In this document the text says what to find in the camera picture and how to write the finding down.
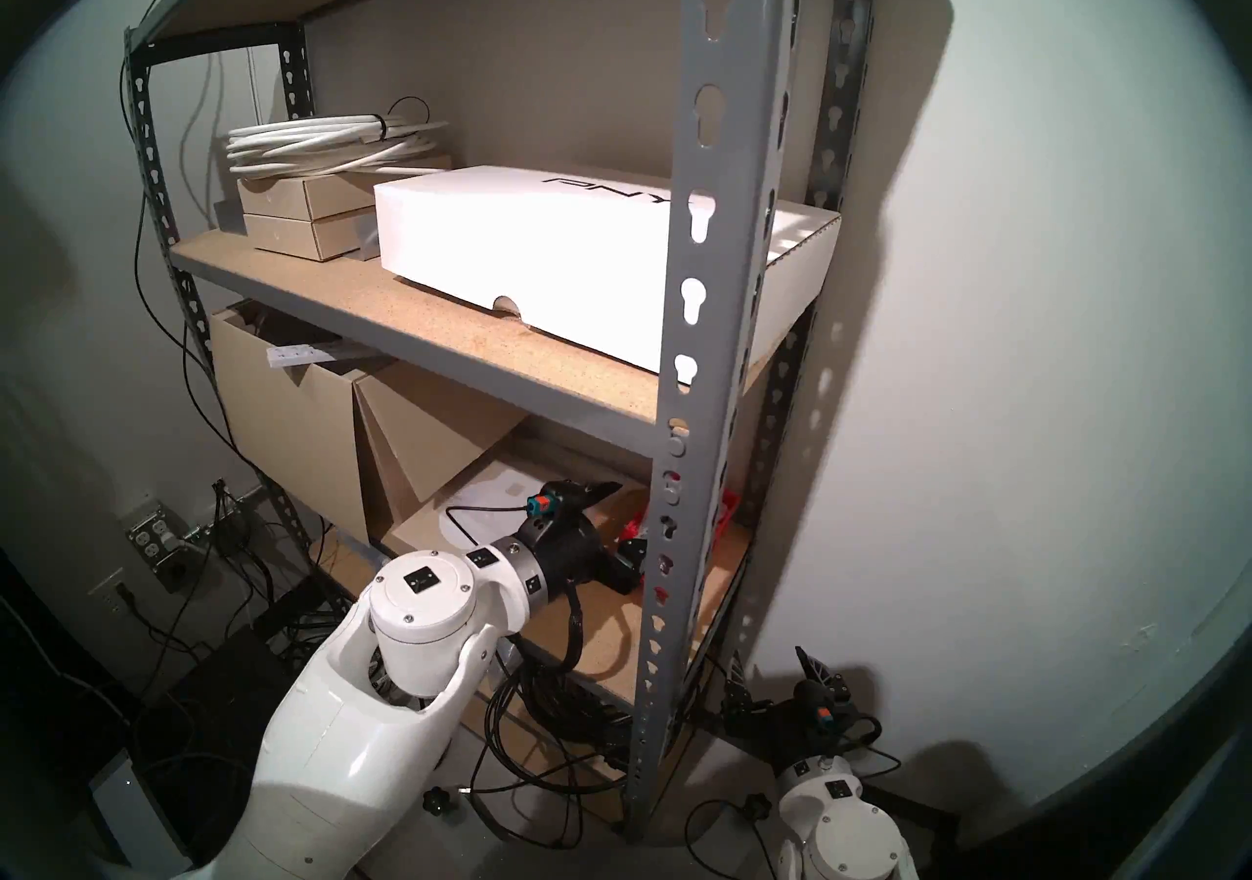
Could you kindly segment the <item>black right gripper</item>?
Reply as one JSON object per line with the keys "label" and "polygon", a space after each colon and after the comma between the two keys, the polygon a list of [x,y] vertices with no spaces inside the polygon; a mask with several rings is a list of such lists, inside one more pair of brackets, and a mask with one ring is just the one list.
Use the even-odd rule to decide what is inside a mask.
{"label": "black right gripper", "polygon": [[[814,756],[838,757],[869,749],[883,734],[880,721],[858,709],[840,672],[799,645],[794,650],[809,682],[796,683],[791,698],[769,705],[757,732],[762,759],[772,772],[785,772]],[[724,729],[754,729],[759,711],[741,657],[732,655],[724,667]]]}

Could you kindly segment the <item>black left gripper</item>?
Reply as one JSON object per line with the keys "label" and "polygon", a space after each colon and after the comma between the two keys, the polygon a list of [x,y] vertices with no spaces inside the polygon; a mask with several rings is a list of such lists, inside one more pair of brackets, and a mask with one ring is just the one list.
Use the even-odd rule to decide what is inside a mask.
{"label": "black left gripper", "polygon": [[551,482],[550,494],[526,499],[517,542],[538,565],[548,595],[596,581],[617,592],[642,586],[649,541],[621,541],[615,557],[585,511],[621,489],[620,482]]}

